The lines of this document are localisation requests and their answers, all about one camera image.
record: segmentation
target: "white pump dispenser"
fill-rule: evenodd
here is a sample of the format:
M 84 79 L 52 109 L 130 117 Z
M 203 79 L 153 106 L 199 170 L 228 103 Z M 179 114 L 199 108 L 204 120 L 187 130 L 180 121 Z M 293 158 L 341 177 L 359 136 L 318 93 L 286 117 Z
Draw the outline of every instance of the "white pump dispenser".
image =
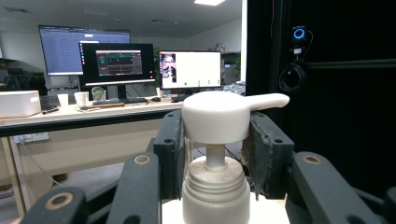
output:
M 250 188 L 242 166 L 225 157 L 225 144 L 248 136 L 251 111 L 288 102 L 278 93 L 244 97 L 226 91 L 204 91 L 184 101 L 186 137 L 206 144 L 206 157 L 190 164 L 183 184 L 186 224 L 248 223 Z

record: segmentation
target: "white box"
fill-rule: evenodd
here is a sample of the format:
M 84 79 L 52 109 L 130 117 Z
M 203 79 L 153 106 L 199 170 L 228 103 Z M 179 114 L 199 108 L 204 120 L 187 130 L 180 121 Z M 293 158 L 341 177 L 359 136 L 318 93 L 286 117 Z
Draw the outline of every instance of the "white box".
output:
M 40 111 L 38 91 L 0 91 L 0 118 L 28 117 Z

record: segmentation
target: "keyboard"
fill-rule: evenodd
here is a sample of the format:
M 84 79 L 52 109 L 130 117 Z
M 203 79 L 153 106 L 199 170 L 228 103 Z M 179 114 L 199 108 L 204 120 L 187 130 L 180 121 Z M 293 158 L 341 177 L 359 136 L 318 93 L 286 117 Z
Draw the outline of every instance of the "keyboard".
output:
M 179 96 L 172 96 L 171 100 L 172 101 L 176 101 L 176 102 L 180 102 L 180 101 L 184 101 L 187 97 L 189 97 L 190 95 L 179 95 Z
M 111 104 L 119 104 L 119 103 L 138 104 L 138 103 L 147 103 L 148 101 L 149 100 L 147 100 L 144 97 L 128 97 L 125 99 L 111 98 L 105 101 L 93 101 L 92 105 L 111 105 Z

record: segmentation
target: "cup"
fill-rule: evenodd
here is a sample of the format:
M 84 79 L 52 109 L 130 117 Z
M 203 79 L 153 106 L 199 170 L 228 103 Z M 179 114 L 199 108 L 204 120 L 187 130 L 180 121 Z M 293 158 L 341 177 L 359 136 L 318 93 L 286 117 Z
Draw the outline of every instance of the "cup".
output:
M 102 87 L 93 87 L 92 99 L 94 101 L 104 101 L 106 99 L 106 91 Z
M 61 107 L 67 107 L 69 105 L 69 94 L 58 94 L 58 99 Z
M 79 108 L 83 108 L 87 106 L 88 100 L 88 92 L 87 91 L 78 91 L 75 92 L 76 104 Z
M 159 87 L 157 87 L 156 89 L 157 89 L 157 96 L 163 98 L 163 91 Z

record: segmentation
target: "wooden surface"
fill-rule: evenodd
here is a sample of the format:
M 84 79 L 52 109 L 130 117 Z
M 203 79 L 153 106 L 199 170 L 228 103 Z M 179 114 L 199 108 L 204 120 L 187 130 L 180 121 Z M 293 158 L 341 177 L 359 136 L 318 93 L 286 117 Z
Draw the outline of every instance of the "wooden surface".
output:
M 60 131 L 49 132 L 49 140 L 25 143 L 26 150 L 48 175 L 59 175 L 126 161 L 132 154 L 146 150 L 149 140 L 156 136 L 162 125 L 162 119 L 149 119 L 95 126 L 96 119 L 171 111 L 181 108 L 181 105 L 171 103 L 170 98 L 162 98 L 160 102 L 151 102 L 148 98 L 148 104 L 127 104 L 89 112 L 79 112 L 77 105 L 69 105 L 46 115 L 40 113 L 28 118 L 2 119 L 0 130 L 32 124 L 40 127 L 48 122 L 56 124 L 65 120 L 92 120 L 91 127 L 90 124 L 72 130 L 61 127 Z M 0 182 L 12 182 L 14 189 L 17 188 L 15 195 L 22 217 L 39 197 L 49 192 L 52 182 L 28 157 L 25 148 L 15 143 L 13 137 L 3 137 L 2 140 L 0 161 L 8 160 L 7 166 L 0 164 Z

